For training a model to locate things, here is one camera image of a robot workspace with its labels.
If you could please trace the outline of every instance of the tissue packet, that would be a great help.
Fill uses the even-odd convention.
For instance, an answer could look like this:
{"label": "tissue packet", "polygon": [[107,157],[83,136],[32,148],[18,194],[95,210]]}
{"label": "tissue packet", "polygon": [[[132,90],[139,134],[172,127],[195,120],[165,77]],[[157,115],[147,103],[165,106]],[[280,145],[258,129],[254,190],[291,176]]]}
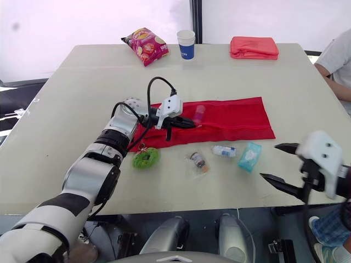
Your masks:
{"label": "tissue packet", "polygon": [[238,166],[252,172],[253,167],[256,165],[258,158],[261,154],[262,146],[249,142],[246,146],[246,149],[242,153],[242,156],[239,160]]}

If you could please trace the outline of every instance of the folded red towel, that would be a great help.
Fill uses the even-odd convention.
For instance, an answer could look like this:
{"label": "folded red towel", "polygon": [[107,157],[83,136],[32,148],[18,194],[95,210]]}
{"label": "folded red towel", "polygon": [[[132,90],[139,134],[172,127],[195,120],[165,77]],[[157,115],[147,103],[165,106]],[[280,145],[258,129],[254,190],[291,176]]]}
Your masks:
{"label": "folded red towel", "polygon": [[[200,127],[172,128],[170,141],[165,140],[165,130],[152,128],[140,143],[144,143],[147,147],[164,148],[191,142],[275,138],[261,97],[228,101],[185,102],[182,116],[192,119],[198,105],[205,107]],[[145,128],[139,125],[135,138],[138,138],[144,130]],[[138,145],[132,149],[132,151],[137,150]]]}
{"label": "folded red towel", "polygon": [[230,42],[233,59],[278,59],[278,54],[271,37],[233,37]]}

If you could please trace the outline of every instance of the plastic bag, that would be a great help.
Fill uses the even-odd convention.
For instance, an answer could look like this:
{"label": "plastic bag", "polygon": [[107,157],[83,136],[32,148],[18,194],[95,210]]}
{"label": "plastic bag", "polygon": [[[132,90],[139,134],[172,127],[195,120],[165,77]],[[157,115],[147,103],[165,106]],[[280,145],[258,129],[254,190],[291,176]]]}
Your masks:
{"label": "plastic bag", "polygon": [[192,152],[186,156],[186,159],[188,159],[191,163],[193,163],[192,170],[196,174],[204,174],[208,172],[210,169],[205,158],[203,157],[203,154],[199,151]]}
{"label": "plastic bag", "polygon": [[258,158],[261,155],[262,146],[248,142],[245,151],[239,160],[238,166],[252,172],[253,167],[258,162]]}
{"label": "plastic bag", "polygon": [[169,53],[167,44],[146,27],[121,39],[134,50],[145,67]]}

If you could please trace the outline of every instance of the green ring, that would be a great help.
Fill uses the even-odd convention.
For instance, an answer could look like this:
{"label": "green ring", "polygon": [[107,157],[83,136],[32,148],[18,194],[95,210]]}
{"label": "green ring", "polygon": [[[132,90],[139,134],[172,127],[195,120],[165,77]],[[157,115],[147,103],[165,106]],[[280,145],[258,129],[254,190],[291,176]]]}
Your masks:
{"label": "green ring", "polygon": [[132,166],[137,169],[150,168],[160,159],[156,148],[148,148],[146,151],[137,153],[132,160]]}

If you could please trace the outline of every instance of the blue plaid shorts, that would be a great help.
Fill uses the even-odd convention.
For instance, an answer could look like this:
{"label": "blue plaid shorts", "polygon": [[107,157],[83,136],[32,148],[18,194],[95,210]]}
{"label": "blue plaid shorts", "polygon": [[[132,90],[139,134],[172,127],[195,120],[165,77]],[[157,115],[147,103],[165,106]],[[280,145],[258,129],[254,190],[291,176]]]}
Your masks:
{"label": "blue plaid shorts", "polygon": [[[350,218],[350,207],[346,209],[346,217]],[[338,205],[329,214],[312,222],[314,236],[329,247],[340,247],[350,237],[350,231],[341,221],[341,206]]]}

